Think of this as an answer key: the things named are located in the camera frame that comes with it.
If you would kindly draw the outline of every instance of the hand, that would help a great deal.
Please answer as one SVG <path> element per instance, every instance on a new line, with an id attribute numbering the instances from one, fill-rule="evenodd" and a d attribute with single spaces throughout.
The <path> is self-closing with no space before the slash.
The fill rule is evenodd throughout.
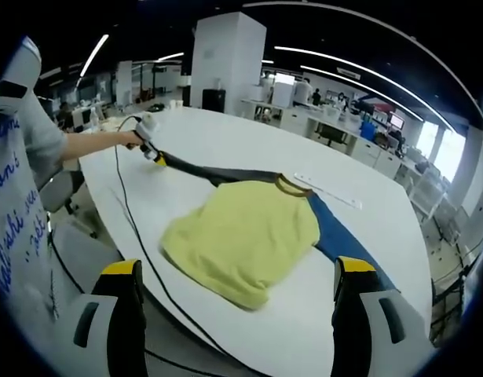
<path id="1" fill-rule="evenodd" d="M 143 145 L 144 142 L 133 132 L 125 131 L 119 132 L 120 144 L 127 146 L 129 149 Z"/>

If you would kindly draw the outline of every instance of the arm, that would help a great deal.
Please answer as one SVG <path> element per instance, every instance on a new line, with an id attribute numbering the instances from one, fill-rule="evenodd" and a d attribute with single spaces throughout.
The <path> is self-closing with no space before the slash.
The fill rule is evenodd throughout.
<path id="1" fill-rule="evenodd" d="M 31 169 L 47 175 L 58 163 L 79 158 L 114 145 L 140 145 L 133 132 L 65 134 L 47 116 L 32 93 L 18 112 Z"/>
<path id="2" fill-rule="evenodd" d="M 60 155 L 60 161 L 78 159 L 93 152 L 115 145 L 141 145 L 141 139 L 133 131 L 99 134 L 66 134 L 67 143 Z"/>

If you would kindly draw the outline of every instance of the blue container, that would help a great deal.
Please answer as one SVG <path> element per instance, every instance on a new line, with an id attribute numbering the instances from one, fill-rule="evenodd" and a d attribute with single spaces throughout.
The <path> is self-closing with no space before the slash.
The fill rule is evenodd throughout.
<path id="1" fill-rule="evenodd" d="M 375 126 L 372 123 L 364 120 L 361 123 L 361 127 L 360 127 L 360 137 L 362 137 L 363 139 L 367 139 L 369 141 L 373 141 L 374 135 L 375 135 Z"/>

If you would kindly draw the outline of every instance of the white cabinet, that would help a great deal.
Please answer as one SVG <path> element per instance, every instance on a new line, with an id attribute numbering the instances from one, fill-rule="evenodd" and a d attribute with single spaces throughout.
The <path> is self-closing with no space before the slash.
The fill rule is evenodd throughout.
<path id="1" fill-rule="evenodd" d="M 281 108 L 287 108 L 291 105 L 291 97 L 294 94 L 293 84 L 284 82 L 276 82 L 273 91 L 273 104 Z"/>
<path id="2" fill-rule="evenodd" d="M 280 129 L 292 132 L 299 136 L 308 137 L 309 117 L 306 113 L 294 110 L 284 110 L 281 116 Z"/>
<path id="3" fill-rule="evenodd" d="M 374 169 L 379 173 L 383 173 L 389 179 L 394 179 L 398 169 L 400 169 L 400 165 L 401 161 L 396 156 L 387 151 L 381 151 L 374 165 Z"/>
<path id="4" fill-rule="evenodd" d="M 354 141 L 349 155 L 368 167 L 376 169 L 389 179 L 395 178 L 401 165 L 401 161 L 396 156 L 360 137 Z"/>
<path id="5" fill-rule="evenodd" d="M 374 167 L 377 162 L 377 158 L 381 152 L 381 148 L 377 145 L 366 141 L 361 138 L 357 138 L 354 141 L 353 150 L 351 151 L 351 157 L 368 167 Z"/>

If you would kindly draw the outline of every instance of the gray sleeve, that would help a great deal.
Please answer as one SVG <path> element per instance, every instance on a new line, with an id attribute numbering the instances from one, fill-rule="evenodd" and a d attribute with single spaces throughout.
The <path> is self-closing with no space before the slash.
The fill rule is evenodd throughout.
<path id="1" fill-rule="evenodd" d="M 46 114 L 37 96 L 31 93 L 18 111 L 28 162 L 37 185 L 60 168 L 60 156 L 67 135 Z"/>

